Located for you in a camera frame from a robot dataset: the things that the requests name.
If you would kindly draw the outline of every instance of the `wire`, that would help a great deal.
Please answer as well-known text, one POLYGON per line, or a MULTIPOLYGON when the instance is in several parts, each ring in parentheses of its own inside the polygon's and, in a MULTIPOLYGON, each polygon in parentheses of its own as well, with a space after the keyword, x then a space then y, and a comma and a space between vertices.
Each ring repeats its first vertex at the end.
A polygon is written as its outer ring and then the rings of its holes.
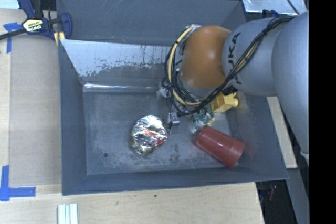
POLYGON ((290 0, 287 0, 288 4, 292 7, 292 9, 299 15, 299 11, 294 7, 293 3, 290 0))
POLYGON ((175 68, 174 60, 175 60, 175 52, 179 42, 191 31, 192 27, 189 27, 185 30, 181 36, 177 39, 175 44, 173 45, 172 49, 169 51, 166 57, 165 62, 165 73, 166 73, 166 81, 168 85, 166 87, 171 93, 172 104, 175 106, 178 116, 185 116, 185 115, 192 115, 194 113, 198 113, 201 109, 205 108, 216 96, 225 89, 230 82, 238 75, 239 72, 249 63, 253 55, 255 54, 256 50, 258 49, 259 45, 263 38, 268 34, 269 31, 277 27, 280 23, 287 22, 296 18, 297 15, 287 15, 284 17, 277 17, 272 19, 267 27, 261 31, 258 36, 252 41, 252 43, 248 46, 248 48, 244 51, 241 57, 238 59, 228 76, 226 77, 225 81, 222 85, 216 88, 208 97, 202 99, 201 101, 194 102, 193 98, 189 98, 185 91, 186 89, 183 88, 177 82, 177 74, 172 76, 173 69, 175 68))

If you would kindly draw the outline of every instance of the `table surface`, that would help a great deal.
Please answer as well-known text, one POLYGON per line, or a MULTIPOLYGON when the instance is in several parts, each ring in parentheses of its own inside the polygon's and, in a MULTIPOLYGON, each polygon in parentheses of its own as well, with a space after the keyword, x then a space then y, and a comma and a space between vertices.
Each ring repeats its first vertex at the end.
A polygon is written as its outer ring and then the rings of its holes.
MULTIPOLYGON (((13 12, 0 18, 13 22, 13 12)), ((0 41, 0 165, 9 163, 11 54, 0 41)), ((297 164, 277 98, 268 98, 287 168, 297 164)), ((61 185, 37 186, 36 197, 0 202, 0 223, 56 223, 58 204, 78 204, 79 223, 265 223, 254 183, 62 196, 61 185)))

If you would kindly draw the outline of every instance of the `gray bin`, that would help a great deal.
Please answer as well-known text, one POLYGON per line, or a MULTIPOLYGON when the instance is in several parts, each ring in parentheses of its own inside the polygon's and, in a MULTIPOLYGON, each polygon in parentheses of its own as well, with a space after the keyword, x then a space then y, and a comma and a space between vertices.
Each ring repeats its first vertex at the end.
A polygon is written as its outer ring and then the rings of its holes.
POLYGON ((235 167, 195 146, 187 117, 156 152, 130 149, 136 120, 167 120, 156 90, 181 31, 190 24, 233 30, 245 22, 240 2, 57 0, 57 12, 69 12, 74 28, 59 45, 64 195, 288 178, 267 99, 241 92, 239 106, 216 114, 212 125, 246 143, 235 167))

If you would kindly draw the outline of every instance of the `crumpled aluminum foil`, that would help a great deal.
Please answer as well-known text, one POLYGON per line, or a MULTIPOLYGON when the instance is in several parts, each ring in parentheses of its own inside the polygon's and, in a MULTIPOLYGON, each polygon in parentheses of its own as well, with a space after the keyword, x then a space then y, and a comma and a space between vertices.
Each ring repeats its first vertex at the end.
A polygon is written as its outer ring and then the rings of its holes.
POLYGON ((145 116, 139 119, 133 127, 131 148, 146 156, 162 146, 168 135, 161 119, 153 115, 145 116))

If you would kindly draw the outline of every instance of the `red cup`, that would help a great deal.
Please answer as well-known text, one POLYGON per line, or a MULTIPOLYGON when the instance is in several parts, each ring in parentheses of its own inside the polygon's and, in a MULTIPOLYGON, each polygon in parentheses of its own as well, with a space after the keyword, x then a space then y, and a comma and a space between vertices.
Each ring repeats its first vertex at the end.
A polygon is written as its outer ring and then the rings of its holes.
POLYGON ((230 168, 240 159, 245 143, 212 127, 204 126, 197 136, 196 145, 215 156, 230 168))

